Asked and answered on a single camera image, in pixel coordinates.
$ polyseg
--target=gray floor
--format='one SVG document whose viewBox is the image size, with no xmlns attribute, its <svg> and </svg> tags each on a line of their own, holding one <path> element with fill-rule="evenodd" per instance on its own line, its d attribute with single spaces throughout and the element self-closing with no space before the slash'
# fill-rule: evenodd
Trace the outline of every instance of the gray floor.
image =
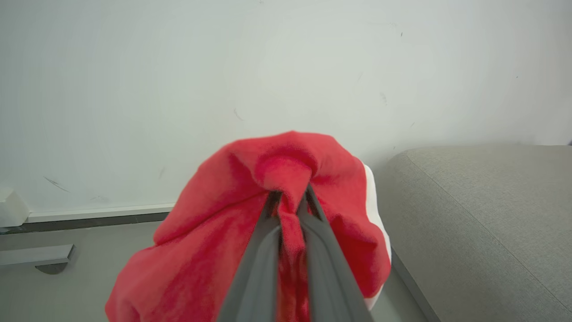
<svg viewBox="0 0 572 322">
<path fill-rule="evenodd" d="M 158 222 L 0 235 L 0 250 L 75 244 L 59 275 L 33 266 L 0 268 L 0 320 L 107 321 L 104 305 L 118 272 L 136 251 L 152 244 Z M 376 321 L 425 322 L 403 281 L 392 272 L 372 311 Z"/>
</svg>

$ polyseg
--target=sofa cushion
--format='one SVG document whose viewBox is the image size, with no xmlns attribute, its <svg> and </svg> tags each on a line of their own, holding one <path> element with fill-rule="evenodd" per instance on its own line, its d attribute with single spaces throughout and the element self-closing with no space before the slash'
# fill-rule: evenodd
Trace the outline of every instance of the sofa cushion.
<svg viewBox="0 0 572 322">
<path fill-rule="evenodd" d="M 394 251 L 442 322 L 572 321 L 572 147 L 409 150 L 376 181 Z"/>
</svg>

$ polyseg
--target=red towel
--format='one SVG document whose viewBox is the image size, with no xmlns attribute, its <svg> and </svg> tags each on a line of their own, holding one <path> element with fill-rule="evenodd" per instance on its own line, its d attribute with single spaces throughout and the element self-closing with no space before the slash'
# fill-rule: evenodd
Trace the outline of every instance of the red towel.
<svg viewBox="0 0 572 322">
<path fill-rule="evenodd" d="M 302 232 L 308 183 L 371 309 L 391 269 L 371 170 L 327 135 L 239 140 L 207 159 L 154 235 L 129 260 L 105 305 L 110 322 L 215 321 L 268 191 L 283 191 L 280 321 L 309 321 Z"/>
</svg>

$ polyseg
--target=white baseboard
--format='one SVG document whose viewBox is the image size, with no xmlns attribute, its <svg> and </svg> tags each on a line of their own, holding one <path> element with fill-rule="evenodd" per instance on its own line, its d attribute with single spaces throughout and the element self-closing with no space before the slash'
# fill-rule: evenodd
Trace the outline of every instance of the white baseboard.
<svg viewBox="0 0 572 322">
<path fill-rule="evenodd" d="M 26 222 L 27 223 L 46 222 L 46 221 L 90 219 L 90 218 L 102 218 L 102 217 L 129 216 L 129 215 L 144 215 L 144 214 L 154 214 L 154 213 L 168 213 L 173 209 L 174 205 L 175 205 L 174 203 L 164 203 L 162 205 L 30 213 Z"/>
</svg>

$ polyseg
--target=white wall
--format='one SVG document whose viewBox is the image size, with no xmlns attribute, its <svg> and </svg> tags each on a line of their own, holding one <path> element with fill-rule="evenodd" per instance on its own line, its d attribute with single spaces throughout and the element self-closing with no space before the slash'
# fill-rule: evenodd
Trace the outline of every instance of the white wall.
<svg viewBox="0 0 572 322">
<path fill-rule="evenodd" d="M 571 16 L 569 0 L 0 0 L 0 184 L 32 211 L 169 203 L 223 144 L 290 129 L 368 163 L 566 144 Z"/>
</svg>

